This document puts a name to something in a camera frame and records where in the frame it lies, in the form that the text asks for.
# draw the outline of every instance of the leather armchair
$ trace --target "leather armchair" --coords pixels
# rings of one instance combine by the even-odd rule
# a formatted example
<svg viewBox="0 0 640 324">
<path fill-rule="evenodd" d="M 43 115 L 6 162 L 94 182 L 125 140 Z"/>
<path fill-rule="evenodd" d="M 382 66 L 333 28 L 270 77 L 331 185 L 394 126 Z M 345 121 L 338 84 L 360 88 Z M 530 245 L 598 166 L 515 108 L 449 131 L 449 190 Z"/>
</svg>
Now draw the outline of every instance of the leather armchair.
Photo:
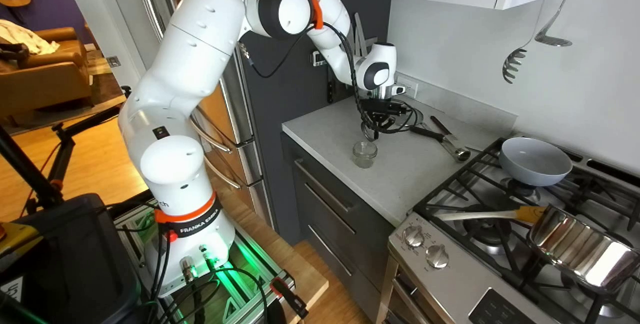
<svg viewBox="0 0 640 324">
<path fill-rule="evenodd" d="M 60 47 L 48 55 L 31 55 L 17 68 L 0 72 L 0 116 L 10 116 L 66 101 L 91 103 L 87 51 L 73 28 L 36 32 Z"/>
</svg>

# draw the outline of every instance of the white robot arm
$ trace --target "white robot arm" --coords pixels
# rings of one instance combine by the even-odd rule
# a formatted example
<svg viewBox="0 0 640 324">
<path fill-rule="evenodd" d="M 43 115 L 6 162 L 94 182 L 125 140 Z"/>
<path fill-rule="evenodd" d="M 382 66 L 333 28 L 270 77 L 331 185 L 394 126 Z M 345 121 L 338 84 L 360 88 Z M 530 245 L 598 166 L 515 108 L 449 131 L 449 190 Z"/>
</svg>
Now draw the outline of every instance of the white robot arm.
<svg viewBox="0 0 640 324">
<path fill-rule="evenodd" d="M 238 40 L 253 31 L 276 39 L 307 32 L 341 82 L 352 84 L 347 54 L 336 33 L 350 19 L 340 0 L 182 0 L 171 17 L 153 65 L 128 97 L 118 124 L 128 154 L 158 200 L 156 221 L 171 230 L 170 255 L 160 297 L 182 286 L 182 263 L 204 273 L 205 250 L 216 265 L 228 260 L 235 230 L 215 197 L 197 134 L 188 123 L 196 105 L 213 93 Z M 366 57 L 354 57 L 359 88 L 393 85 L 396 50 L 375 44 Z M 156 270 L 157 242 L 145 246 L 146 275 Z"/>
</svg>

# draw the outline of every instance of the stainless steel pot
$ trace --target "stainless steel pot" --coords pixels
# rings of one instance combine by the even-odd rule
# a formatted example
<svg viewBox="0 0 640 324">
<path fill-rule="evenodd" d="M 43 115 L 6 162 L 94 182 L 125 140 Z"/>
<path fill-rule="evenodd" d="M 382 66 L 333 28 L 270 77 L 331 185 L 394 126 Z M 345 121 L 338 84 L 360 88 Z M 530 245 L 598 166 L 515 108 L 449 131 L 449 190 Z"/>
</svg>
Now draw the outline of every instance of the stainless steel pot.
<svg viewBox="0 0 640 324">
<path fill-rule="evenodd" d="M 549 205 L 528 242 L 555 267 L 596 292 L 611 294 L 640 266 L 640 251 Z"/>
</svg>

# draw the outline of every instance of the gas stove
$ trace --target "gas stove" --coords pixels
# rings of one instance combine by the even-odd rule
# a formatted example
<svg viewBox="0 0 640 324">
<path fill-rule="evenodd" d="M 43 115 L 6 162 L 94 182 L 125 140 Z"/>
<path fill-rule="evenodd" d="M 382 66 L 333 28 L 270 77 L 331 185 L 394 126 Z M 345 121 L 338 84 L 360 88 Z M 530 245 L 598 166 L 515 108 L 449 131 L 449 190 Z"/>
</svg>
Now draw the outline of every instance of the gas stove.
<svg viewBox="0 0 640 324">
<path fill-rule="evenodd" d="M 551 187 L 530 187 L 509 178 L 500 167 L 502 143 L 503 139 L 493 143 L 414 206 L 414 213 L 391 235 L 391 255 L 412 272 L 413 281 L 420 282 L 417 286 L 425 288 L 443 317 L 454 322 L 482 322 L 482 318 L 474 319 L 473 311 L 491 292 L 502 297 L 499 301 L 505 307 L 514 306 L 533 322 L 640 324 L 637 273 L 616 294 L 596 294 L 530 248 L 528 224 L 510 219 L 445 222 L 434 217 L 437 212 L 554 205 L 628 246 L 640 248 L 640 178 L 566 151 L 574 162 L 571 173 Z M 411 245 L 416 232 L 430 241 L 428 245 Z M 438 258 L 446 258 L 444 270 L 434 267 L 434 249 Z M 464 292 L 460 291 L 450 306 L 445 304 L 450 294 L 435 285 L 442 277 L 448 279 L 448 290 Z"/>
</svg>

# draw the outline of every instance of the wall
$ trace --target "wall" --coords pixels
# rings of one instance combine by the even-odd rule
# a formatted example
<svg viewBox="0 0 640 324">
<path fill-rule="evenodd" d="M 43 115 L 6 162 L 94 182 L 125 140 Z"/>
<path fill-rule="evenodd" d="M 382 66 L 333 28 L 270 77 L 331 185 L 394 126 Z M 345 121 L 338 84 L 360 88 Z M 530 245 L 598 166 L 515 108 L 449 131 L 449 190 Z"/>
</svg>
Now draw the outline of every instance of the wall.
<svg viewBox="0 0 640 324">
<path fill-rule="evenodd" d="M 91 43 L 91 36 L 85 30 L 85 19 L 74 0 L 31 0 L 26 7 L 17 11 L 30 30 L 45 30 L 59 27 L 73 27 L 83 43 Z M 6 7 L 0 5 L 0 19 L 15 22 Z"/>
<path fill-rule="evenodd" d="M 391 0 L 342 0 L 350 14 L 359 12 L 366 38 L 387 38 Z M 253 33 L 242 38 L 251 58 L 263 72 L 269 73 L 294 40 L 278 41 Z M 314 50 L 308 38 L 300 41 L 276 74 L 268 79 L 256 75 L 245 64 L 254 133 L 262 157 L 267 193 L 274 210 L 279 235 L 293 244 L 300 239 L 298 212 L 291 167 L 283 159 L 279 137 L 282 123 L 327 104 L 327 68 L 314 68 L 310 55 Z"/>
<path fill-rule="evenodd" d="M 541 27 L 560 0 L 546 0 Z M 391 0 L 389 41 L 398 70 L 519 115 L 517 130 L 640 173 L 637 0 L 567 0 L 549 35 L 532 42 L 513 85 L 505 57 L 533 32 L 540 2 L 492 11 Z"/>
</svg>

